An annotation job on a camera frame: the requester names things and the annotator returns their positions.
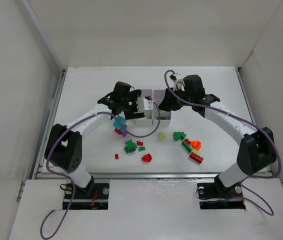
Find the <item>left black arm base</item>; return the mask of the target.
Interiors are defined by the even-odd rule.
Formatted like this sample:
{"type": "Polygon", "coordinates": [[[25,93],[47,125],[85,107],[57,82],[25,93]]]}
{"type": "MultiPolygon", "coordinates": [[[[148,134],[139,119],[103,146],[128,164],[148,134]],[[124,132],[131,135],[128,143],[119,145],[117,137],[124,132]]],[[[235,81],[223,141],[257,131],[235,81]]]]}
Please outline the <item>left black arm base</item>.
{"type": "MultiPolygon", "coordinates": [[[[73,186],[70,181],[63,183],[59,188],[64,191],[62,209],[66,210],[72,197],[73,186]]],[[[99,182],[93,184],[89,195],[76,187],[70,210],[107,210],[109,207],[110,183],[99,182]]]]}

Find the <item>green lego brick stack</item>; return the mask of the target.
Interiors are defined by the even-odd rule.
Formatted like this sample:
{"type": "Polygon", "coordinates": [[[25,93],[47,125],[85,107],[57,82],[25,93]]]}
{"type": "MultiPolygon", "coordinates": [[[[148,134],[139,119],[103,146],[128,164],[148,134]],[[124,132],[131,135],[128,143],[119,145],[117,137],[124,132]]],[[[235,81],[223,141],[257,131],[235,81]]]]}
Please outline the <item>green lego brick stack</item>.
{"type": "Polygon", "coordinates": [[[137,150],[137,145],[135,142],[133,142],[132,140],[128,140],[126,143],[125,143],[125,148],[124,148],[124,151],[126,154],[130,154],[130,153],[133,153],[137,150]]]}

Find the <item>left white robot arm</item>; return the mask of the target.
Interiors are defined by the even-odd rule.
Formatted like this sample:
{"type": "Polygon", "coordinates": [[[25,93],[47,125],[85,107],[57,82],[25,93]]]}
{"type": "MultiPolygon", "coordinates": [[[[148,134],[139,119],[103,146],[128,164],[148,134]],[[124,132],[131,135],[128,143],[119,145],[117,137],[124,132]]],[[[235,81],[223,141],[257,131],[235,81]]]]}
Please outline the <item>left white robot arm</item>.
{"type": "Polygon", "coordinates": [[[149,97],[140,89],[118,81],[112,92],[97,101],[94,107],[70,124],[55,124],[50,131],[44,158],[46,165],[62,170],[60,176],[72,181],[73,189],[89,196],[94,178],[82,166],[83,138],[102,124],[114,120],[115,128],[124,132],[126,120],[142,118],[153,108],[149,97]]]}

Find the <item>lime green lego brick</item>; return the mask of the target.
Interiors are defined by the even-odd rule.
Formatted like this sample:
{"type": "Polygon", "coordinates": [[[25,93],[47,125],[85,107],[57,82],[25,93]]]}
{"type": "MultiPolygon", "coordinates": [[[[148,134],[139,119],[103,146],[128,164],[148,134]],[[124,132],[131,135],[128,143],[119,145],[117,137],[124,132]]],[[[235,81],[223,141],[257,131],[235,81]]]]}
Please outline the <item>lime green lego brick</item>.
{"type": "Polygon", "coordinates": [[[159,134],[157,135],[157,137],[158,137],[158,139],[159,139],[161,142],[163,142],[163,141],[165,141],[165,140],[167,139],[167,135],[166,135],[165,133],[163,133],[163,132],[159,133],[159,134]]]}

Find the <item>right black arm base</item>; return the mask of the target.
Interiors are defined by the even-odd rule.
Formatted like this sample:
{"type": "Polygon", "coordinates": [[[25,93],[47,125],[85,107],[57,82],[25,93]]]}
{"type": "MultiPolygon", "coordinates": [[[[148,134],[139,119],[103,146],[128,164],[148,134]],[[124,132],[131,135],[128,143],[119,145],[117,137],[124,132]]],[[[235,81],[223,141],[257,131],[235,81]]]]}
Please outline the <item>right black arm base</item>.
{"type": "Polygon", "coordinates": [[[245,210],[243,191],[239,182],[225,187],[219,178],[214,182],[198,182],[196,197],[201,210],[245,210]]]}

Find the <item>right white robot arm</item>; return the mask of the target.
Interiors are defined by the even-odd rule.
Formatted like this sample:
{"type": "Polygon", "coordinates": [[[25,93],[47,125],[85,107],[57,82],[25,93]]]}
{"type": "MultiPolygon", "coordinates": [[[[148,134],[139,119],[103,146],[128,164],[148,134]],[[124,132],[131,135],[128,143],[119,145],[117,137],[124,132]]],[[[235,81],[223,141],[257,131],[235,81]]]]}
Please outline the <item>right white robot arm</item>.
{"type": "Polygon", "coordinates": [[[202,79],[196,75],[181,77],[172,72],[164,79],[171,79],[159,109],[166,112],[178,111],[190,106],[194,112],[215,123],[239,146],[236,162],[218,174],[211,183],[199,183],[198,196],[201,200],[229,199],[238,194],[235,189],[248,177],[279,160],[273,132],[260,128],[233,113],[214,94],[207,94],[202,79]]]}

